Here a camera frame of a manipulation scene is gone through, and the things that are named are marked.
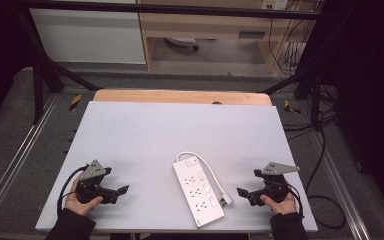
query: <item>floor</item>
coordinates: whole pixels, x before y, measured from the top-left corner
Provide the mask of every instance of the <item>floor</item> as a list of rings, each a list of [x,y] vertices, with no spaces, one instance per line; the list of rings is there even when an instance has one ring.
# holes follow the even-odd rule
[[[153,68],[120,64],[65,64],[88,81],[107,88],[183,89],[255,92],[277,83],[293,73],[294,63],[284,63],[283,71],[267,73],[256,44],[250,41],[199,40],[199,51],[179,47],[159,39],[155,50]],[[31,72],[26,69],[15,77],[14,87],[0,110],[0,180],[5,171],[13,166],[15,176],[5,178],[8,189],[0,195],[0,239],[43,239],[42,232],[34,229],[40,206],[46,201],[59,166],[70,147],[70,139],[81,120],[86,102],[93,93],[82,90],[77,84],[63,79],[67,85],[63,94],[56,96],[55,107],[37,139],[23,153],[17,152],[27,133],[32,129],[33,89]],[[292,95],[295,85],[281,89],[271,96],[278,107],[283,124],[308,122],[308,102],[296,101]],[[77,93],[83,95],[74,112],[67,111]],[[334,95],[334,89],[324,92]],[[290,109],[285,111],[285,100]],[[323,103],[322,110],[330,103]],[[357,171],[352,152],[346,139],[335,124],[326,126],[325,160],[334,162],[340,180],[348,191],[352,204],[370,236],[357,237],[353,233],[353,220],[339,230],[319,226],[319,232],[309,233],[311,239],[384,239],[384,199],[370,175]],[[320,135],[317,132],[286,133],[297,165],[303,169],[303,183],[309,180],[320,155]],[[22,166],[14,166],[14,156],[21,156]],[[315,175],[312,194],[326,195],[338,199],[341,193],[334,187],[329,174],[329,164],[323,163]],[[338,224],[341,213],[329,202],[314,201],[312,211],[324,223]],[[108,239],[97,234],[96,239]],[[266,233],[252,234],[253,240],[268,239]]]

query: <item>black metal frame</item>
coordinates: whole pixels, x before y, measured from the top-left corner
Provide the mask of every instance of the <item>black metal frame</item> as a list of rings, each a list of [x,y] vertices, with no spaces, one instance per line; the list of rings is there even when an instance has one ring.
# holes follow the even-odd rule
[[[61,92],[64,86],[57,73],[63,74],[71,80],[79,83],[89,90],[99,90],[102,87],[95,86],[70,72],[66,68],[54,62],[46,53],[40,36],[35,26],[27,21],[28,10],[36,9],[55,9],[55,10],[76,10],[76,11],[99,11],[99,12],[134,12],[134,13],[159,13],[159,14],[185,14],[185,15],[209,15],[209,16],[230,16],[230,17],[250,17],[250,18],[272,18],[272,19],[303,19],[303,20],[332,20],[338,19],[338,14],[321,12],[293,12],[293,11],[273,11],[255,9],[236,9],[219,7],[197,7],[197,6],[177,6],[177,5],[149,5],[149,4],[123,4],[123,3],[96,3],[96,2],[70,2],[70,1],[49,1],[49,0],[17,0],[13,2],[13,12],[25,34],[28,36],[31,46],[35,52],[34,68],[35,81],[35,120],[36,123],[43,113],[43,89],[42,79],[47,83],[51,92]],[[297,73],[296,77],[280,83],[263,93],[271,94],[275,90],[282,88],[296,81],[298,77],[307,71]]]

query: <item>white power strip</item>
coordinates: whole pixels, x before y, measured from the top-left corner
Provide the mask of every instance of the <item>white power strip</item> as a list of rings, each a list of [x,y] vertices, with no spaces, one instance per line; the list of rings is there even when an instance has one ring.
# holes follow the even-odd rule
[[[224,216],[197,157],[175,162],[173,167],[198,227]]]

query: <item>gray carpet floor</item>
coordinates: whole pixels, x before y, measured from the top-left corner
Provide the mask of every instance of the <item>gray carpet floor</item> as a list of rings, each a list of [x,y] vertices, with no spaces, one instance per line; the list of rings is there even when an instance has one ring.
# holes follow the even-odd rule
[[[149,72],[144,74],[80,72],[79,75],[106,88],[255,92],[271,86],[274,82],[272,78],[232,76],[227,72],[217,76],[177,73],[167,75]],[[77,129],[87,102],[94,95],[93,92],[80,91],[83,96],[77,109],[74,112],[68,111],[76,94],[77,85],[67,79],[64,79],[64,82],[73,87],[73,90],[59,95],[45,127],[0,205],[0,239],[41,239],[46,234],[34,228],[40,215],[40,206],[45,203],[65,159],[65,151],[70,148],[69,140],[75,137],[73,130]],[[283,92],[288,93],[293,88],[294,86],[290,86]],[[304,114],[284,110],[284,100],[290,101],[292,108],[300,108],[303,104],[308,104],[306,100],[298,102],[288,94],[277,94],[272,100],[278,107],[283,124],[307,123]],[[324,104],[322,107],[325,110],[330,108],[329,105]],[[30,71],[22,71],[15,77],[14,86],[0,110],[0,178],[31,128],[33,110],[32,74]],[[302,182],[306,184],[320,156],[320,151],[311,132],[293,138],[298,134],[297,132],[286,133],[286,136],[292,138],[289,140],[289,146],[297,165],[301,168]],[[357,171],[354,156],[340,126],[335,124],[326,126],[325,134],[327,149],[335,161],[371,239],[384,239],[384,198],[381,192],[370,175]],[[309,194],[336,199],[323,164],[312,181]],[[323,200],[311,200],[311,203],[317,219],[332,225],[340,223],[341,213],[335,205]],[[96,234],[96,236],[108,239],[107,235]],[[309,236],[311,239],[354,239],[348,224],[337,230],[319,225],[319,231],[310,233]],[[252,234],[252,239],[267,239],[267,234]]]

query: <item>wooden desk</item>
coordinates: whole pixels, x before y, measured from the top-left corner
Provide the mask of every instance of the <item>wooden desk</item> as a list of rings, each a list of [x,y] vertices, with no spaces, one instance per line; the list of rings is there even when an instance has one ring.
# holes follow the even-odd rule
[[[137,0],[137,3],[260,9],[263,1]],[[315,8],[315,1],[312,0],[298,1],[298,3],[298,5],[295,3],[288,3],[287,6],[290,6],[288,10],[311,11]],[[142,29],[142,40],[144,44],[145,58],[149,69],[152,67],[155,38],[170,37],[236,40],[239,38],[241,31],[251,31],[265,34],[263,38],[255,38],[254,40],[258,44],[258,48],[264,60],[264,65],[267,72],[271,73],[277,69],[276,59],[280,58],[284,44],[286,42],[306,42],[304,36],[308,37],[312,30],[312,27],[307,28],[305,24],[300,24],[298,27],[295,27],[298,25],[300,20],[289,19],[273,19],[271,21],[270,19],[262,18],[192,16],[153,13],[141,13],[139,16]],[[270,28],[271,51],[268,44]],[[289,35],[292,29],[294,29],[294,34]]]
[[[210,104],[214,101],[224,104]],[[172,166],[182,151],[203,156],[234,201],[223,209],[224,217],[201,228],[196,227]],[[98,206],[89,213],[97,223],[95,230],[108,233],[269,231],[270,209],[251,207],[236,188],[261,189],[262,180],[253,170],[270,161],[295,165],[267,95],[104,89],[89,102],[37,229],[49,231],[54,226],[61,187],[75,169],[93,159],[112,167],[103,187],[130,185],[116,204]],[[304,227],[317,231],[298,173],[285,177],[300,192]]]

